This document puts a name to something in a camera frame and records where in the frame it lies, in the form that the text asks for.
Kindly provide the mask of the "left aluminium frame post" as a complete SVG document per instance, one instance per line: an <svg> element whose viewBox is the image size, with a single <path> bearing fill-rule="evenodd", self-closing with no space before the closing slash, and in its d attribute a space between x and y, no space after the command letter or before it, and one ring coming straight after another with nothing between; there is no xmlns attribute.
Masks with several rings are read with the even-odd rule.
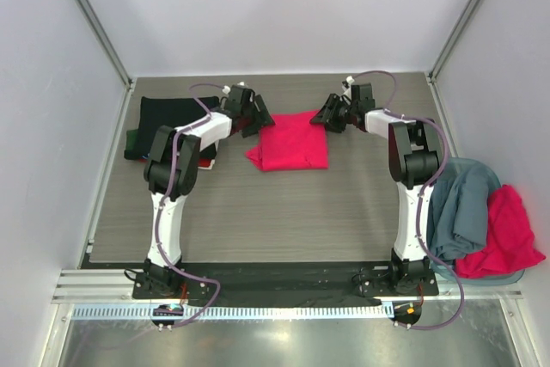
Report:
<svg viewBox="0 0 550 367"><path fill-rule="evenodd" d="M116 52L112 41L109 39L107 32L99 16L96 14L92 3L89 0L74 0L76 6L80 9L83 17L88 23L93 35L96 37L103 52L107 56L107 60L110 62L119 79L123 83L126 89L129 89L132 85L132 78L122 63L119 54Z"/></svg>

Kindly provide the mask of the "black t shirt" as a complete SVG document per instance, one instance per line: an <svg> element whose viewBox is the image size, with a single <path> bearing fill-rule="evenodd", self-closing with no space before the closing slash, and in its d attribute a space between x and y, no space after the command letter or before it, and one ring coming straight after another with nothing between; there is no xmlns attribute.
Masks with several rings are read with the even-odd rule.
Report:
<svg viewBox="0 0 550 367"><path fill-rule="evenodd" d="M156 132L161 126L175 128L202 119L205 110L193 98L153 99L142 97L140 101L138 134L135 149L150 150ZM135 156L124 158L137 161Z"/></svg>

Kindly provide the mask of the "right aluminium frame post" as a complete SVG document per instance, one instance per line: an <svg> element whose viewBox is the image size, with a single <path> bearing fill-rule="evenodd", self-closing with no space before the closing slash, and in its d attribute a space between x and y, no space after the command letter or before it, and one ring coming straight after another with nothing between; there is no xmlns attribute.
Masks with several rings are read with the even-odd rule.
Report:
<svg viewBox="0 0 550 367"><path fill-rule="evenodd" d="M453 26L449 34L449 37L446 39L442 50L438 54L434 65L432 66L431 70L427 72L427 79L429 83L434 83L437 80L437 77L442 72L451 54L458 45L459 40L468 28L468 25L473 20L482 1L483 0L467 0L464 9L460 13L455 25Z"/></svg>

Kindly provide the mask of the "pink t shirt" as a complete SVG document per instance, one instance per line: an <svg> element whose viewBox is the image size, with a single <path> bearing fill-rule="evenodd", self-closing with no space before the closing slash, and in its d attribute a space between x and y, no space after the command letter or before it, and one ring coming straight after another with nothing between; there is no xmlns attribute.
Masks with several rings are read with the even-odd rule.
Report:
<svg viewBox="0 0 550 367"><path fill-rule="evenodd" d="M535 248L528 213L516 189L504 185L488 199L486 246L455 262L462 278L504 276L540 264L546 255Z"/></svg>
<svg viewBox="0 0 550 367"><path fill-rule="evenodd" d="M260 130L258 144L246 158L260 171L327 169L327 135L323 125L311 124L316 111L274 114L275 125Z"/></svg>

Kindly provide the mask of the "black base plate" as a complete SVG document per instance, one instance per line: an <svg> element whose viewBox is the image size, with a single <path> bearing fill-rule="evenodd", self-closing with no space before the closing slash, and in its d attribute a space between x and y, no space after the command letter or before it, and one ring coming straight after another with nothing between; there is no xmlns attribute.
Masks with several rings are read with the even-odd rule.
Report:
<svg viewBox="0 0 550 367"><path fill-rule="evenodd" d="M387 261L182 263L195 281L167 271L154 274L150 265L125 269L134 283L132 297L143 300L185 298L202 307L221 284L215 307L337 308L374 306L378 297L403 301L418 294L435 297L439 290L433 271L422 276L401 275Z"/></svg>

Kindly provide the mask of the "aluminium frame post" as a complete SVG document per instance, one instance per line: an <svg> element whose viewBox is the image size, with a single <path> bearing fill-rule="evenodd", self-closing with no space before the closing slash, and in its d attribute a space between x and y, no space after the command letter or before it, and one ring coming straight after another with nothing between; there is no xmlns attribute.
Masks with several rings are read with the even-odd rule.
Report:
<svg viewBox="0 0 550 367"><path fill-rule="evenodd" d="M129 89L132 85L132 78L122 63L119 54L116 52L112 41L109 39L107 32L99 16L96 14L92 3L89 0L74 0L76 6L80 9L83 17L88 23L93 35L96 37L103 52L107 56L107 60L110 62L119 79L123 83L126 89Z"/></svg>
<svg viewBox="0 0 550 367"><path fill-rule="evenodd" d="M468 25L473 20L482 1L483 0L467 0L464 9L460 13L455 25L453 26L449 34L449 37L446 39L442 50L438 54L434 65L432 66L431 70L427 72L427 79L429 83L434 83L437 80L437 77L442 72L451 54L458 45L459 40L468 28Z"/></svg>

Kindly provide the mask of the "grey blue t shirt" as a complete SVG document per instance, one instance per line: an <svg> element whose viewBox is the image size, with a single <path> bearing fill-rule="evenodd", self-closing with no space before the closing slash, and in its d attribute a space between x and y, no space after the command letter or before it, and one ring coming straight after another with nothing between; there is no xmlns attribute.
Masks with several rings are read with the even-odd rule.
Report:
<svg viewBox="0 0 550 367"><path fill-rule="evenodd" d="M434 186L427 224L427 245L446 262L486 247L488 199L501 187L484 163L452 157Z"/></svg>

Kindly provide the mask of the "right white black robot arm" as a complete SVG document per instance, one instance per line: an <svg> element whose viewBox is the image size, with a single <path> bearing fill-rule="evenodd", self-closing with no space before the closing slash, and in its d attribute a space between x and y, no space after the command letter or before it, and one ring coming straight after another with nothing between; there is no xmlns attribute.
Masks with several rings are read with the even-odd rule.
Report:
<svg viewBox="0 0 550 367"><path fill-rule="evenodd" d="M353 125L388 143L388 169L398 190L398 229L385 282L397 295L412 295L429 279L427 254L428 212L433 185L445 160L437 125L379 108L369 83L344 82L345 92L330 94L310 119L328 132L343 132Z"/></svg>

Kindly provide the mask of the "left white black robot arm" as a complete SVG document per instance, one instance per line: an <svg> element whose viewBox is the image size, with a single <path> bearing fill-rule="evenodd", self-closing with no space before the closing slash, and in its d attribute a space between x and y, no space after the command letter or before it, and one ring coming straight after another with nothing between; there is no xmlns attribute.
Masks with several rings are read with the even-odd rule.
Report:
<svg viewBox="0 0 550 367"><path fill-rule="evenodd" d="M222 91L221 106L203 107L203 118L156 132L144 169L153 204L152 237L144 268L132 277L135 298L175 298L191 280L219 293L217 280L180 268L183 210L197 182L200 152L236 133L247 138L275 124L263 97L245 83Z"/></svg>

